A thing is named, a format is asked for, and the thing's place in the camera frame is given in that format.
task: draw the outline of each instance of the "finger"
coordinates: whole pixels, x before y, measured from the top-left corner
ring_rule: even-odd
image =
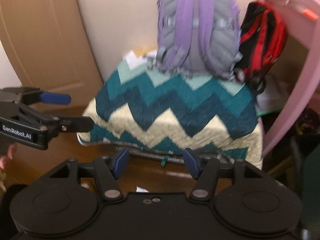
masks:
[[[8,164],[9,164],[10,161],[11,161],[11,160],[10,160],[10,158],[9,158],[8,156],[2,156],[2,157],[0,158],[0,168],[1,168],[2,170],[5,170],[5,169],[7,168],[7,166],[8,166]]]
[[[14,154],[16,153],[16,151],[17,151],[17,144],[16,143],[13,143],[8,147],[7,155],[11,160],[13,159]]]

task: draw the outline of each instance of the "backpack strap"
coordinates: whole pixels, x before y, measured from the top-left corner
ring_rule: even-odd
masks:
[[[203,60],[210,69],[214,69],[208,56],[210,53],[210,43],[212,38],[214,17],[214,0],[199,0],[199,51]]]
[[[174,45],[172,50],[168,51],[170,54],[166,55],[162,62],[163,69],[166,71],[179,68],[189,53],[193,27],[193,1],[178,0]]]
[[[267,38],[269,12],[270,11],[267,9],[262,13],[258,42],[252,53],[251,66],[248,73],[249,80],[251,80],[253,77],[259,77],[261,75],[262,59],[264,53],[263,49]]]
[[[256,19],[254,20],[252,27],[247,31],[247,33],[243,34],[241,36],[241,43],[246,42],[248,39],[250,39],[258,30],[258,28],[260,28],[260,24],[261,24],[261,19],[262,19],[262,13],[259,14]]]
[[[220,67],[214,63],[214,60],[212,60],[212,55],[210,51],[212,30],[214,25],[214,8],[215,0],[199,0],[199,51],[208,69],[213,70],[216,73],[216,75],[220,78],[229,80],[233,78],[233,74],[226,73],[223,70],[221,70]]]

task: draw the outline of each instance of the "chevron quilt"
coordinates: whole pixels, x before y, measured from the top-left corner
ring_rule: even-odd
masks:
[[[123,61],[84,111],[95,121],[82,144],[115,143],[166,155],[219,151],[261,168],[262,129],[246,86],[212,76],[184,79]]]

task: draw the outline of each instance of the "door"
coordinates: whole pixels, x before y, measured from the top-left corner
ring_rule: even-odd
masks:
[[[0,40],[23,86],[69,94],[68,107],[102,86],[76,0],[0,0]]]

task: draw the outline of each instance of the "purple backpack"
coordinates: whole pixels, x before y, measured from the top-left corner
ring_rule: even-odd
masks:
[[[158,0],[158,53],[148,66],[189,77],[233,77],[241,31],[235,0]]]

